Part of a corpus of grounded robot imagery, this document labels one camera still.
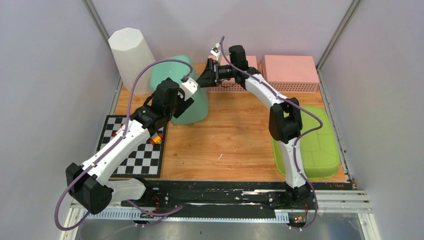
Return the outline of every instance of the lime green lid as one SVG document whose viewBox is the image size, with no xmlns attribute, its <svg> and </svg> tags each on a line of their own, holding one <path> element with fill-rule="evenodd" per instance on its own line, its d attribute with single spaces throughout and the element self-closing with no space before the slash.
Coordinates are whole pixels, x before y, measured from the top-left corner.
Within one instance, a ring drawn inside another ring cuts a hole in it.
<svg viewBox="0 0 424 240">
<path fill-rule="evenodd" d="M 302 106 L 309 112 L 321 119 L 321 129 L 310 132 L 300 140 L 300 154 L 302 156 L 303 169 L 308 179 L 326 179 L 336 175 L 340 165 L 339 150 L 336 138 L 330 125 L 327 113 L 316 106 Z M 311 116 L 301 112 L 302 133 L 318 127 L 320 124 Z M 272 150 L 278 171 L 285 175 L 283 156 L 277 141 L 272 138 Z"/>
</svg>

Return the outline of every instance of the cable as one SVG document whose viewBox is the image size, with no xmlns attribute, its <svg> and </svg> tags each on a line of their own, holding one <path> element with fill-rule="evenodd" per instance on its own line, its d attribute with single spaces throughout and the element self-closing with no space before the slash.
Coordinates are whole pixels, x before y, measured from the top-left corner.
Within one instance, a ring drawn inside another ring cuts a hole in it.
<svg viewBox="0 0 424 240">
<path fill-rule="evenodd" d="M 149 212 L 149 211 L 146 211 L 146 210 L 140 208 L 133 201 L 127 200 L 126 202 L 129 203 L 129 204 L 131 204 L 134 208 L 140 210 L 142 213 L 147 214 L 147 215 L 150 215 L 150 216 L 155 216 L 155 217 L 168 216 L 168 215 L 171 215 L 171 214 L 174 214 L 174 213 L 180 211 L 183 208 L 183 206 L 178 206 L 178 207 L 174 208 L 173 210 L 171 210 L 169 212 L 165 212 L 165 213 L 152 213 L 152 212 Z"/>
<path fill-rule="evenodd" d="M 313 132 L 313 131 L 316 131 L 316 130 L 318 130 L 318 129 L 320 129 L 320 128 L 322 128 L 323 127 L 323 122 L 321 121 L 321 119 L 319 119 L 317 116 L 315 116 L 314 114 L 312 114 L 311 112 L 309 112 L 308 110 L 306 110 L 306 109 L 304 109 L 303 107 L 301 107 L 301 106 L 299 106 L 299 105 L 297 105 L 297 104 L 295 104 L 294 102 L 292 102 L 292 101 L 290 101 L 290 100 L 288 100 L 288 99 L 285 99 L 285 98 L 282 98 L 277 92 L 275 92 L 274 90 L 273 90 L 273 88 L 270 86 L 270 85 L 268 85 L 268 83 L 266 82 L 266 81 L 261 81 L 260 79 L 258 79 L 257 77 L 255 77 L 255 76 L 253 76 L 252 74 L 250 74 L 250 73 L 248 73 L 248 72 L 245 72 L 245 71 L 243 71 L 243 70 L 241 70 L 240 68 L 238 68 L 238 67 L 236 67 L 236 66 L 234 66 L 234 64 L 232 64 L 231 63 L 231 61 L 230 60 L 228 60 L 228 58 L 227 58 L 227 56 L 226 56 L 226 54 L 225 54 L 225 52 L 224 52 L 224 46 L 223 46 L 223 42 L 224 42 L 224 39 L 225 39 L 225 36 L 222 36 L 221 37 L 221 41 L 219 42 L 219 44 L 221 45 L 221 53 L 222 53 L 222 56 L 224 57 L 224 59 L 227 61 L 227 63 L 232 67 L 232 68 L 234 68 L 235 70 L 237 70 L 238 72 L 240 72 L 241 74 L 244 74 L 245 76 L 248 76 L 248 77 L 250 77 L 250 78 L 252 78 L 252 79 L 254 79 L 255 81 L 257 81 L 258 83 L 260 83 L 260 84 L 262 84 L 262 85 L 264 85 L 272 94 L 274 94 L 279 100 L 281 100 L 281 101 L 284 101 L 284 102 L 286 102 L 286 103 L 288 103 L 288 104 L 290 104 L 290 105 L 292 105 L 293 107 L 295 107 L 295 108 L 297 108 L 297 109 L 299 109 L 299 110 L 301 110 L 301 111 L 303 111 L 303 112 L 305 112 L 306 114 L 308 114 L 309 116 L 311 116 L 312 118 L 314 118 L 315 120 L 317 120 L 318 122 L 319 122 L 319 126 L 317 126 L 317 127 L 314 127 L 314 128 L 311 128 L 311 129 L 309 129 L 309 130 L 307 130 L 306 132 L 304 132 L 304 133 L 302 133 L 295 141 L 294 141 L 294 144 L 293 144 L 293 158 L 294 158 L 294 165 L 296 166 L 296 170 L 297 170 L 297 172 L 300 174 L 300 176 L 305 180 L 305 182 L 309 185 L 309 187 L 310 187 L 310 189 L 312 190 L 312 195 L 313 195 L 313 198 L 315 199 L 315 214 L 313 215 L 313 218 L 312 218 L 312 221 L 308 224 L 308 225 L 306 225 L 306 226 L 304 226 L 303 227 L 303 229 L 307 229 L 307 228 L 309 228 L 314 222 L 315 222 L 315 219 L 316 219 L 316 217 L 317 217 L 317 213 L 318 213 L 318 201 L 317 201 L 317 194 L 316 194 L 316 192 L 315 192 L 315 188 L 314 188 L 314 186 L 312 185 L 312 183 L 308 180 L 308 178 L 305 176 L 305 174 L 303 174 L 303 173 L 301 173 L 301 169 L 299 168 L 299 165 L 298 165 L 298 161 L 297 161 L 297 158 L 296 158 L 296 147 L 297 147 L 297 143 L 299 142 L 299 140 L 303 137 L 303 136 L 305 136 L 306 134 L 308 134 L 308 133 L 310 133 L 310 132 Z"/>
<path fill-rule="evenodd" d="M 130 112 L 131 112 L 131 102 L 133 100 L 133 95 L 134 95 L 134 90 L 136 89 L 136 85 L 137 82 L 140 80 L 140 77 L 151 67 L 153 67 L 154 65 L 160 64 L 160 63 L 165 63 L 165 62 L 177 62 L 177 63 L 181 63 L 181 64 L 185 64 L 190 68 L 189 73 L 187 73 L 187 75 L 185 75 L 183 77 L 183 79 L 187 79 L 193 72 L 193 67 L 185 61 L 179 60 L 179 59 L 162 59 L 162 60 L 158 60 L 155 61 L 149 65 L 147 65 L 139 74 L 138 76 L 135 78 L 134 83 L 132 84 L 132 88 L 131 91 L 129 93 L 129 101 L 128 101 L 128 109 L 126 111 L 126 120 L 125 120 L 125 128 L 123 131 L 122 136 L 120 136 L 115 143 L 113 143 L 108 149 L 106 149 L 106 151 L 104 151 L 104 153 L 102 155 L 100 155 L 97 160 L 95 160 L 91 165 L 89 165 L 83 172 L 81 172 L 80 175 L 78 175 L 70 184 L 69 186 L 67 186 L 67 188 L 65 189 L 65 191 L 63 191 L 63 193 L 60 195 L 59 200 L 57 201 L 56 204 L 56 208 L 54 209 L 54 224 L 56 225 L 56 227 L 62 231 L 69 231 L 72 230 L 76 227 L 78 227 L 89 215 L 89 212 L 87 212 L 79 222 L 77 222 L 75 225 L 70 226 L 70 227 L 64 227 L 61 225 L 61 223 L 59 222 L 59 209 L 62 205 L 62 202 L 66 196 L 66 194 L 71 190 L 71 188 L 86 174 L 88 173 L 93 166 L 95 166 L 97 163 L 99 163 L 108 153 L 110 153 L 121 141 L 122 139 L 124 139 L 124 137 L 127 134 L 128 131 L 128 125 L 130 122 Z"/>
</svg>

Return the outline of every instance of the metal floor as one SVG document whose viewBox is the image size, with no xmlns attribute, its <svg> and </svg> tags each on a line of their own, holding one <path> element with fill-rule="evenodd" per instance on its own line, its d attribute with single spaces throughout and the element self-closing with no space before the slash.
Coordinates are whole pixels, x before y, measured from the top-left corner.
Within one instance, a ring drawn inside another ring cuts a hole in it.
<svg viewBox="0 0 424 240">
<path fill-rule="evenodd" d="M 100 240 L 132 225 L 130 220 L 86 220 L 78 231 L 84 240 Z M 324 213 L 303 232 L 282 223 L 223 223 L 165 221 L 146 228 L 131 227 L 108 240 L 364 240 L 356 213 Z"/>
</svg>

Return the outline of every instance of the white wall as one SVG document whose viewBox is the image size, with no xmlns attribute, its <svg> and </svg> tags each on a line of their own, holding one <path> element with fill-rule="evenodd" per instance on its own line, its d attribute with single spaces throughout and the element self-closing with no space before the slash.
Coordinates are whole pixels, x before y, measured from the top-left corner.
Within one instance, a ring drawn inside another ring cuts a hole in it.
<svg viewBox="0 0 424 240">
<path fill-rule="evenodd" d="M 58 239 L 65 169 L 93 154 L 118 71 L 80 0 L 2 0 L 0 33 L 0 239 Z"/>
<path fill-rule="evenodd" d="M 109 35 L 140 29 L 158 59 L 205 62 L 226 36 L 264 54 L 311 55 L 318 63 L 352 0 L 92 0 Z"/>
<path fill-rule="evenodd" d="M 424 1 L 366 0 L 323 68 L 382 239 L 423 239 Z"/>
</svg>

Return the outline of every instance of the wooden tabletop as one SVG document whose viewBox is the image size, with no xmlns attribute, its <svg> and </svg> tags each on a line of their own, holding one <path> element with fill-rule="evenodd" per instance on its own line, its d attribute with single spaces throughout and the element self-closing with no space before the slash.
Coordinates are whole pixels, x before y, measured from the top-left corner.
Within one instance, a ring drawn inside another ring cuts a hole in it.
<svg viewBox="0 0 424 240">
<path fill-rule="evenodd" d="M 204 63 L 195 63 L 200 74 Z M 125 115 L 129 91 L 119 95 L 116 115 Z M 325 108 L 317 93 L 284 93 L 300 105 Z M 148 95 L 135 95 L 131 113 Z M 207 117 L 193 124 L 168 124 L 161 179 L 284 181 L 277 170 L 268 130 L 269 110 L 251 93 L 208 93 Z M 344 182 L 340 164 L 337 174 L 325 182 Z"/>
</svg>

